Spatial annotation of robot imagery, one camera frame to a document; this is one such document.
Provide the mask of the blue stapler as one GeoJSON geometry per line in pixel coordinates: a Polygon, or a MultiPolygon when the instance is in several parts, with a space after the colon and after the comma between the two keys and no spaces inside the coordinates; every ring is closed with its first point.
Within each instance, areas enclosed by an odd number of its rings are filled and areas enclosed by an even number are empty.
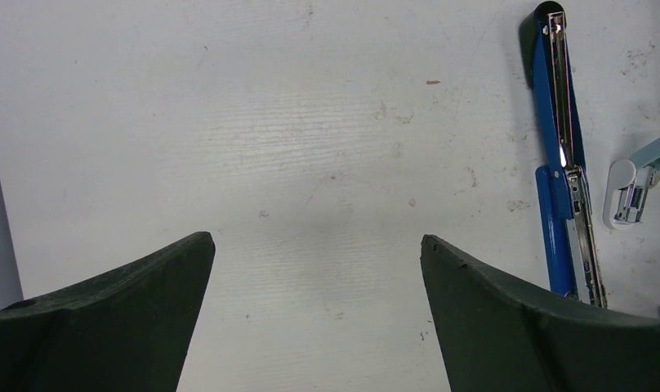
{"type": "Polygon", "coordinates": [[[561,296],[607,308],[564,8],[556,1],[539,3],[521,22],[519,39],[546,157],[535,179],[550,287],[561,296]]]}

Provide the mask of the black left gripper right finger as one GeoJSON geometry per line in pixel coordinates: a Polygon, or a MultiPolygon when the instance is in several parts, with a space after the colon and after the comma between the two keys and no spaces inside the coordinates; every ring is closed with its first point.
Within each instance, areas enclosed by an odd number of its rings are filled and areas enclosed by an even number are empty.
{"type": "Polygon", "coordinates": [[[453,391],[660,391],[660,319],[602,309],[426,235],[421,271],[453,391]]]}

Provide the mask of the light blue staple box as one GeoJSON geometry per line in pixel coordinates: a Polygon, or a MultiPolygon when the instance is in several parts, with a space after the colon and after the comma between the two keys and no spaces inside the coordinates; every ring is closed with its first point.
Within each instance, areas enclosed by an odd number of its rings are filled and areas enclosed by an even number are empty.
{"type": "Polygon", "coordinates": [[[642,222],[649,191],[660,183],[660,137],[609,168],[603,221],[612,230],[642,222]]]}

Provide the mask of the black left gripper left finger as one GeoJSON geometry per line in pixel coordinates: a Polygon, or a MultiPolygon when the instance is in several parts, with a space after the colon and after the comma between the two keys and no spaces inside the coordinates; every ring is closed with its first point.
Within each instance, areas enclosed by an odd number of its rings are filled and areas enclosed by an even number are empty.
{"type": "Polygon", "coordinates": [[[174,391],[216,246],[206,232],[0,310],[0,391],[174,391]]]}

